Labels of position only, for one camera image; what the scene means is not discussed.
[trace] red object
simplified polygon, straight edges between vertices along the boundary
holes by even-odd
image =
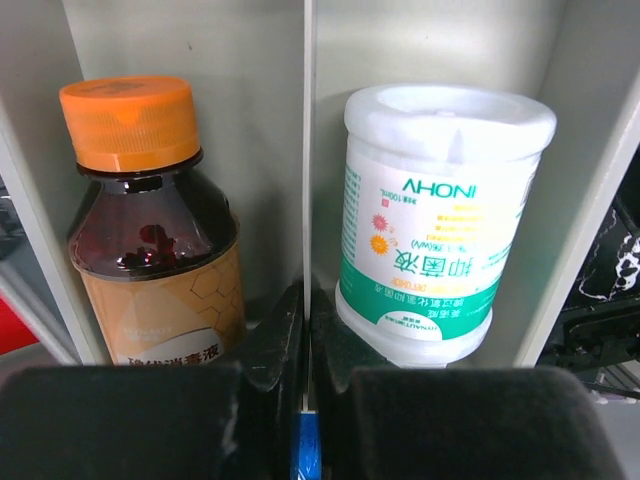
[[[0,355],[34,343],[38,339],[0,298]]]

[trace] red starburst icon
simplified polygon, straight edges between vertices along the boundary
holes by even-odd
[[[389,226],[389,223],[387,222],[387,219],[384,218],[382,215],[373,216],[373,228],[375,228],[379,232],[384,232],[388,226]]]

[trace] sun icon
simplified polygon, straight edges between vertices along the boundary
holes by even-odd
[[[389,223],[387,222],[387,219],[384,218],[382,215],[373,216],[373,228],[375,228],[379,232],[384,232],[388,226],[389,226]]]
[[[386,255],[389,251],[389,244],[380,235],[374,235],[371,237],[371,250],[376,252],[378,255]]]

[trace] label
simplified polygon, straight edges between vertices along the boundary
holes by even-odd
[[[350,150],[345,301],[378,328],[409,338],[474,330],[491,309],[536,166],[469,168],[454,177],[398,170]]]
[[[116,364],[209,363],[244,336],[237,243],[213,262],[167,278],[81,275]]]

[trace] bottle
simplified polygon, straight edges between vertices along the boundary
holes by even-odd
[[[555,115],[510,93],[401,84],[353,94],[345,124],[338,314],[391,362],[442,368],[489,329]]]
[[[112,360],[208,363],[245,334],[238,225],[203,159],[189,84],[147,76],[60,91],[91,180],[69,237]]]

